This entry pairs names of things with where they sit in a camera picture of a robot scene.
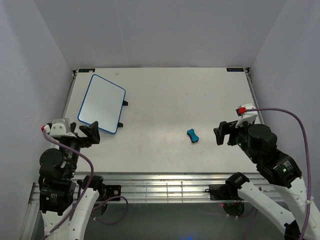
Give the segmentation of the blue bone-shaped whiteboard eraser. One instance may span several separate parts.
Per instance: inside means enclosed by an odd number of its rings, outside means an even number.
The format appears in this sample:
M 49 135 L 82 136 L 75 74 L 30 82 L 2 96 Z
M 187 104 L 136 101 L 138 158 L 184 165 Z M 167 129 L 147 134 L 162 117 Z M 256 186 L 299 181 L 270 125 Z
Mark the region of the blue bone-shaped whiteboard eraser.
M 199 137 L 196 135 L 193 128 L 187 130 L 186 134 L 189 136 L 192 143 L 197 143 L 199 141 Z

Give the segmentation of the blue-framed whiteboard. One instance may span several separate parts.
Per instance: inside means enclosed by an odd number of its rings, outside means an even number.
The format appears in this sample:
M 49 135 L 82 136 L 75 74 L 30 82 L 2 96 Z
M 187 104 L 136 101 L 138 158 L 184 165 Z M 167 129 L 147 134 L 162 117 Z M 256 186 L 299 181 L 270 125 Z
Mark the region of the blue-framed whiteboard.
M 109 134 L 116 134 L 126 90 L 97 75 L 93 74 L 85 91 L 77 119 L 90 125 L 98 122 L 98 128 Z

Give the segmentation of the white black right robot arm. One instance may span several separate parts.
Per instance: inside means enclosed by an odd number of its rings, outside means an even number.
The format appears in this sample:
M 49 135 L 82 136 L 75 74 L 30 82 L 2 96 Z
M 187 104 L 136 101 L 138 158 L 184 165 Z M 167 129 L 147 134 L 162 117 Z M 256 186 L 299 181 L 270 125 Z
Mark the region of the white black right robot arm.
M 277 136 L 264 124 L 236 126 L 223 121 L 213 130 L 217 145 L 229 136 L 229 146 L 239 146 L 256 165 L 257 171 L 281 195 L 288 209 L 284 209 L 250 182 L 240 172 L 231 175 L 220 187 L 222 198 L 243 199 L 265 215 L 286 240 L 318 240 L 320 211 L 312 199 L 307 199 L 302 172 L 292 157 L 278 150 Z

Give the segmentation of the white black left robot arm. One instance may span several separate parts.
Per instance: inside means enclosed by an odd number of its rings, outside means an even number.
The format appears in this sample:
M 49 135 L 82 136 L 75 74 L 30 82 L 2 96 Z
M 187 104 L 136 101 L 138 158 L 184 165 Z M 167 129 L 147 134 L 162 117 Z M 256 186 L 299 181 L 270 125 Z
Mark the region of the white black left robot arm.
M 45 240 L 82 240 L 93 207 L 106 195 L 103 177 L 80 151 L 100 143 L 99 123 L 79 127 L 68 118 L 42 126 L 44 138 L 55 147 L 39 159 L 39 209 Z

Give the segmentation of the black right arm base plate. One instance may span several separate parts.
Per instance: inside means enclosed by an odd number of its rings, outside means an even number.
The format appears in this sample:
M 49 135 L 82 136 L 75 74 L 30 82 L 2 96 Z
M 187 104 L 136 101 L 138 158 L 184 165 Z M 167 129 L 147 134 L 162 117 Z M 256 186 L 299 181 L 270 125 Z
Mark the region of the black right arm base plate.
M 204 190 L 204 192 L 209 194 L 211 200 L 243 200 L 238 196 L 237 189 L 227 184 L 210 184 L 209 187 Z

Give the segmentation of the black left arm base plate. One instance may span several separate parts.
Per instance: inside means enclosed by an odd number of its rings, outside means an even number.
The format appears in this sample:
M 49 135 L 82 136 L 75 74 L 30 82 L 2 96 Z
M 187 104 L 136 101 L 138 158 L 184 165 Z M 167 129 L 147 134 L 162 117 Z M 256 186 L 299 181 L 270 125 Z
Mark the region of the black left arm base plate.
M 102 202 L 110 198 L 112 198 L 111 201 L 120 201 L 122 186 L 102 184 L 102 186 L 98 188 L 98 192 L 99 192 L 99 197 L 97 199 L 98 202 Z

